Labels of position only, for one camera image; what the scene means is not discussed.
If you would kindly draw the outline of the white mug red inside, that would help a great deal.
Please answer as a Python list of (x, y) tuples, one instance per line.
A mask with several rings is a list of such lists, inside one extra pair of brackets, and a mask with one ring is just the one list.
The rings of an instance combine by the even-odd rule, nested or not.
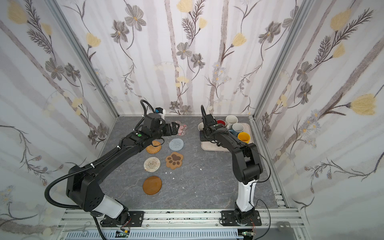
[(217, 120), (218, 124), (222, 124), (224, 127), (226, 126), (226, 122), (224, 120)]

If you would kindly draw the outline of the pink flower coaster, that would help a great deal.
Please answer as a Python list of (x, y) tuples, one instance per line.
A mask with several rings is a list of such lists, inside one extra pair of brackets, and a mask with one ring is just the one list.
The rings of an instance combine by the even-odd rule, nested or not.
[(178, 136), (184, 136), (186, 134), (188, 126), (186, 124), (181, 123), (180, 121), (176, 121), (176, 123), (180, 125), (178, 130)]

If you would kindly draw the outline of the grey round felt coaster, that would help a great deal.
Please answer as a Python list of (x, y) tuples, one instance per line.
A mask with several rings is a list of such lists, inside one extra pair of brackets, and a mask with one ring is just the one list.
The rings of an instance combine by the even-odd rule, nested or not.
[(179, 139), (179, 138), (173, 139), (169, 143), (170, 150), (172, 150), (174, 152), (182, 150), (183, 147), (184, 147), (184, 141), (182, 139)]

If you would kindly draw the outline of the rattan woven round coaster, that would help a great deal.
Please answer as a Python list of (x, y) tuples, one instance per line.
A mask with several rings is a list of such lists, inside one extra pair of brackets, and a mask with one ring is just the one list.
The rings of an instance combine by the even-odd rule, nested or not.
[(149, 154), (156, 154), (162, 149), (162, 144), (159, 141), (152, 141), (152, 143), (146, 147), (146, 151)]

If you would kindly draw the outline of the brown paw print coaster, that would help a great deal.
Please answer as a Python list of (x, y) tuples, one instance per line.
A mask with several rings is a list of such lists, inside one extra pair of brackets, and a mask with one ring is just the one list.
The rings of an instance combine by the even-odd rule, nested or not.
[(166, 167), (170, 168), (171, 170), (180, 168), (183, 164), (183, 159), (184, 159), (184, 156), (182, 154), (173, 152), (166, 157)]

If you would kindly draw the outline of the woven multicolour round coaster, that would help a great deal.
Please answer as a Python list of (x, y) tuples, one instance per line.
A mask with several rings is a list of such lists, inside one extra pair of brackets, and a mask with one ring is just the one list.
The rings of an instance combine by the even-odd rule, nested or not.
[(156, 157), (150, 157), (145, 160), (144, 162), (144, 169), (147, 172), (153, 173), (156, 172), (161, 166), (161, 162), (159, 158)]

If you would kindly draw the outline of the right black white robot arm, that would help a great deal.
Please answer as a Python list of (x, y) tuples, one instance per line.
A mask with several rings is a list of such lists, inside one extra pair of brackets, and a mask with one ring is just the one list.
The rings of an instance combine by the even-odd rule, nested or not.
[(204, 126), (200, 131), (201, 140), (214, 143), (231, 153), (233, 173), (239, 182), (235, 209), (221, 211), (219, 223), (224, 227), (251, 226), (254, 229), (260, 226), (262, 222), (256, 210), (260, 200), (255, 202), (254, 197), (255, 186), (263, 173), (263, 165), (257, 146), (239, 140), (211, 114), (206, 114), (204, 109), (202, 109), (202, 122)]

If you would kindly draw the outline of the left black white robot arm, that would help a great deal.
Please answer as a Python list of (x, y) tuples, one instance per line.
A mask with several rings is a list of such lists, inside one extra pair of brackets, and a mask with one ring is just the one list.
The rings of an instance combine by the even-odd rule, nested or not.
[[(146, 100), (141, 100), (140, 104), (144, 114), (134, 130), (105, 155), (84, 167), (72, 167), (68, 174), (51, 182), (44, 192), (48, 203), (58, 208), (83, 210), (90, 213), (94, 220), (104, 216), (108, 227), (123, 228), (131, 223), (128, 207), (108, 197), (100, 184), (126, 160), (151, 146), (153, 141), (176, 136), (180, 128), (180, 124), (176, 122), (165, 121), (165, 111), (162, 108), (155, 109)], [(51, 189), (64, 180), (67, 181), (66, 195), (74, 205), (59, 203), (50, 195)]]

